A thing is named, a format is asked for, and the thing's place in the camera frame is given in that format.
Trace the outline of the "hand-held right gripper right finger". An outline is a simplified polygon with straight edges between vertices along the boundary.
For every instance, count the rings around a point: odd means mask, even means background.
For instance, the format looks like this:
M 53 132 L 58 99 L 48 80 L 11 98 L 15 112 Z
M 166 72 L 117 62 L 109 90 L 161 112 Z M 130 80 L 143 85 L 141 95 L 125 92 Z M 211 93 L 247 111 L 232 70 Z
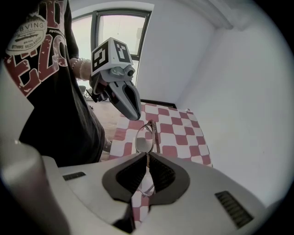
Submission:
M 136 235 L 247 235 L 265 214 L 257 197 L 212 167 L 156 153 L 133 161 L 132 179 L 149 172 L 155 187 Z

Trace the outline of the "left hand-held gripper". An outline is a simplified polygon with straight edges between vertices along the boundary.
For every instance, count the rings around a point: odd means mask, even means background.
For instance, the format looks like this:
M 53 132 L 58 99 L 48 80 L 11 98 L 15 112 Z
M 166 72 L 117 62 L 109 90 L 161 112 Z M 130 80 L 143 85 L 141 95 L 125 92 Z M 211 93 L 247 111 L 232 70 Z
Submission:
M 135 73 L 127 44 L 110 37 L 91 52 L 91 91 L 94 102 L 110 102 L 129 120 L 141 117 L 141 100 L 137 88 L 131 82 Z M 110 95 L 104 92 L 108 84 Z

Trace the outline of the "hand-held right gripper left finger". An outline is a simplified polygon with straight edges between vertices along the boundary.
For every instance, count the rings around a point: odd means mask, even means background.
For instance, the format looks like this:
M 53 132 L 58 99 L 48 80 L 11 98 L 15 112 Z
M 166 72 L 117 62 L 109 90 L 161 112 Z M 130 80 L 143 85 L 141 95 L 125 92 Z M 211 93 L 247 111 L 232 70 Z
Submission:
M 43 157 L 46 176 L 71 235 L 125 235 L 122 226 L 132 217 L 131 198 L 114 200 L 102 183 L 116 194 L 126 189 L 110 170 L 137 162 L 143 154 L 132 154 L 105 162 L 58 168 L 51 157 Z

